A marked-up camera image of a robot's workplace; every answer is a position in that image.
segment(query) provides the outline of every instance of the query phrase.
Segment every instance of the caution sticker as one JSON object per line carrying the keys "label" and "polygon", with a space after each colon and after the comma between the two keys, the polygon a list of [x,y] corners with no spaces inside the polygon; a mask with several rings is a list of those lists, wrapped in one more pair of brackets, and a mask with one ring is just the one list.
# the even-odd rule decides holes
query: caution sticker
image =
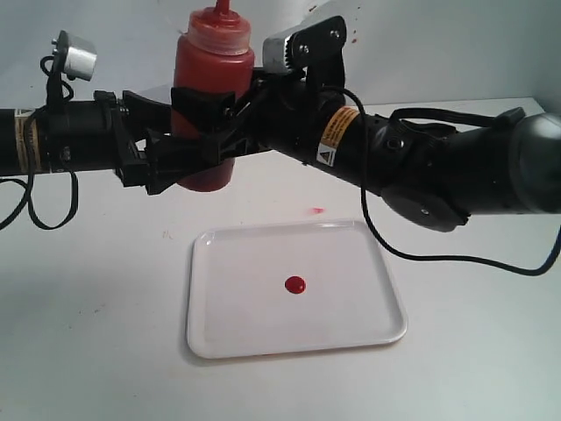
{"label": "caution sticker", "polygon": [[339,144],[358,114],[359,112],[351,107],[342,107],[333,114],[317,147],[316,160],[318,162],[333,167]]}
{"label": "caution sticker", "polygon": [[[33,110],[14,110],[14,123],[15,123],[15,138],[16,148],[18,150],[19,169],[22,173],[27,172],[27,152],[25,147],[25,134],[24,127],[25,121],[33,114]],[[39,133],[37,131],[37,124],[35,121],[32,123],[32,146],[33,156],[35,158],[35,169],[41,171],[41,154],[39,153]]]}

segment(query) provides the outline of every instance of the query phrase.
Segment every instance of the white plastic tray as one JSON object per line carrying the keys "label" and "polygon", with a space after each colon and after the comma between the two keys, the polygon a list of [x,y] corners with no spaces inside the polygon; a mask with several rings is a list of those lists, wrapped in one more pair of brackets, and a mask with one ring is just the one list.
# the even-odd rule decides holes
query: white plastic tray
{"label": "white plastic tray", "polygon": [[[300,276],[301,294],[285,281]],[[407,319],[380,249],[357,221],[206,232],[195,242],[187,339],[230,358],[389,344]]]}

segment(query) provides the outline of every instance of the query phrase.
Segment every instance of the ketchup bottle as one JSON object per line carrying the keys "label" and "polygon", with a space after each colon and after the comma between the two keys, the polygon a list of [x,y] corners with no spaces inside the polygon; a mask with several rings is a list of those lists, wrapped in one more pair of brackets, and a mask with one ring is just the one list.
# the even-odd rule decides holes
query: ketchup bottle
{"label": "ketchup bottle", "polygon": [[[249,22],[230,10],[230,0],[191,13],[189,27],[177,41],[174,86],[201,92],[235,92],[240,98],[250,87],[255,54],[249,47]],[[181,114],[172,114],[172,133],[188,139],[199,134]],[[215,191],[230,182],[234,160],[178,184],[194,191]]]}

